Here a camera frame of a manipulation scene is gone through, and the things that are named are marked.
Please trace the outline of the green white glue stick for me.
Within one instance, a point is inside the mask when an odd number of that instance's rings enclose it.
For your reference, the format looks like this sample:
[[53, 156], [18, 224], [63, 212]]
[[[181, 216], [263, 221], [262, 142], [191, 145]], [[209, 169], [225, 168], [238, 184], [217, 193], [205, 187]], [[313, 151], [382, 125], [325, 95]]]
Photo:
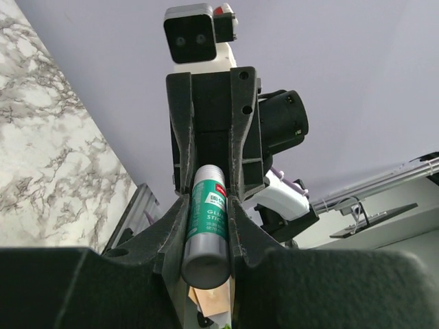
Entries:
[[181, 275], [202, 290], [217, 288], [230, 276], [225, 177], [212, 164], [195, 173]]

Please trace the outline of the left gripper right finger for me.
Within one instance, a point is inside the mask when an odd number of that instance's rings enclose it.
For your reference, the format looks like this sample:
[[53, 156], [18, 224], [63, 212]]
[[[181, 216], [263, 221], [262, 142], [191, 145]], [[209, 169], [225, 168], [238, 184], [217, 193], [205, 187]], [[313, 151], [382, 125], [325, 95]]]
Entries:
[[228, 200], [234, 328], [437, 328], [438, 286], [415, 256], [287, 249]]

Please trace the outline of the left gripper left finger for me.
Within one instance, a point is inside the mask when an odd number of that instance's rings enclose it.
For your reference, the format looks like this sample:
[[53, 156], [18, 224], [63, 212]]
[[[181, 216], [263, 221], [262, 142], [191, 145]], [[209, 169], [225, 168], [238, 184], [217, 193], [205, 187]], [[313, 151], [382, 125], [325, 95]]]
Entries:
[[1, 250], [2, 328], [181, 328], [189, 196], [104, 255], [83, 247]]

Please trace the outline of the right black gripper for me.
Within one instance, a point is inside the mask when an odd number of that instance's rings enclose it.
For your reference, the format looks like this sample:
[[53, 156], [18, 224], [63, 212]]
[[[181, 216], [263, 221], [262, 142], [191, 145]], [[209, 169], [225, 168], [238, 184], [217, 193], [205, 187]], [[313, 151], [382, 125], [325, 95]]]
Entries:
[[257, 72], [172, 73], [166, 77], [176, 191], [188, 194], [196, 171], [219, 167], [226, 189], [243, 201], [261, 191], [263, 156]]

